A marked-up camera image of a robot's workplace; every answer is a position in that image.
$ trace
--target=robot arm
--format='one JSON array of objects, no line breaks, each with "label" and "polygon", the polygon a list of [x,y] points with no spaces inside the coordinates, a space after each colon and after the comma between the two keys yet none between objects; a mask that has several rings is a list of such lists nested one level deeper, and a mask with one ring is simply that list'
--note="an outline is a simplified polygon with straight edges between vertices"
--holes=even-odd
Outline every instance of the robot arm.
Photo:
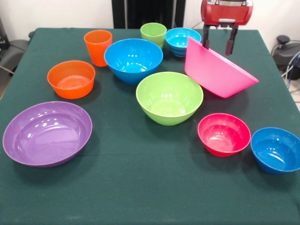
[{"label": "robot arm", "polygon": [[253,10],[252,0],[203,0],[201,17],[204,22],[203,46],[210,47],[210,26],[231,27],[232,32],[226,46],[226,55],[231,55],[235,36],[240,25],[246,25]]}]

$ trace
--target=orange cup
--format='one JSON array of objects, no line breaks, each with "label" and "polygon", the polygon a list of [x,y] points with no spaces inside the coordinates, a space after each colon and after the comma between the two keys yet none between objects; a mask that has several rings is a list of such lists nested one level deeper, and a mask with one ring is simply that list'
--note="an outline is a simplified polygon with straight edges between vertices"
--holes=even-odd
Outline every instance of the orange cup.
[{"label": "orange cup", "polygon": [[48,72],[48,82],[60,97],[82,98],[89,94],[95,81],[94,67],[84,61],[65,61],[52,67]]},{"label": "orange cup", "polygon": [[104,59],[106,49],[113,43],[113,35],[107,30],[93,30],[84,35],[90,58],[97,67],[106,67]]}]

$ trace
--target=green tablecloth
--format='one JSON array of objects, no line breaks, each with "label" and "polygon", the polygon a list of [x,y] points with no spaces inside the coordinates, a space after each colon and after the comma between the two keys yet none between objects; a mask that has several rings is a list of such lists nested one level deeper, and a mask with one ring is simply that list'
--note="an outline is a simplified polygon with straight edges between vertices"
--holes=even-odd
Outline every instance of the green tablecloth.
[{"label": "green tablecloth", "polygon": [[[90,29],[38,29],[0,101],[0,134],[22,110],[66,101],[47,72],[66,60],[90,62],[83,36]],[[111,30],[113,41],[139,30]],[[224,54],[229,31],[212,30],[211,47]],[[184,73],[184,59],[164,46],[159,71]],[[250,146],[241,154],[209,154],[197,124],[210,113],[240,117],[255,132],[280,127],[300,136],[300,114],[258,31],[240,30],[230,60],[260,82],[228,99],[204,90],[204,102],[182,124],[165,127],[141,110],[135,86],[109,68],[96,68],[93,91],[79,100],[93,121],[85,148],[55,168],[33,168],[0,148],[0,224],[299,224],[300,172],[269,175]]]}]

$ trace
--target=red bowl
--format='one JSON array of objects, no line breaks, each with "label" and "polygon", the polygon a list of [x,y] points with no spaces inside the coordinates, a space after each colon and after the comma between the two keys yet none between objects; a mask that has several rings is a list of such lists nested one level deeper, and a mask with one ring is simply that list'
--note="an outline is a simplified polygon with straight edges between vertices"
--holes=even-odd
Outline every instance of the red bowl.
[{"label": "red bowl", "polygon": [[205,148],[218,157],[241,152],[251,140],[251,132],[246,123],[225,113],[204,117],[198,125],[198,135]]}]

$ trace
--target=blue bowl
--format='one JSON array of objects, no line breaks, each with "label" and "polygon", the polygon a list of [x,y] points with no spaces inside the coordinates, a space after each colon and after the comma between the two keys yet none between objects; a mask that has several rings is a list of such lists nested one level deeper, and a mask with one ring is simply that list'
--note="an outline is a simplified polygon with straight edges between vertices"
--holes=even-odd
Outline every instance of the blue bowl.
[{"label": "blue bowl", "polygon": [[163,60],[163,51],[151,41],[131,38],[113,43],[107,48],[104,58],[119,79],[138,85],[156,72]]},{"label": "blue bowl", "polygon": [[185,57],[187,54],[188,37],[201,41],[201,35],[190,28],[174,28],[167,32],[165,40],[175,56]]},{"label": "blue bowl", "polygon": [[288,173],[300,168],[300,139],[286,130],[267,127],[256,131],[251,149],[267,173]]}]

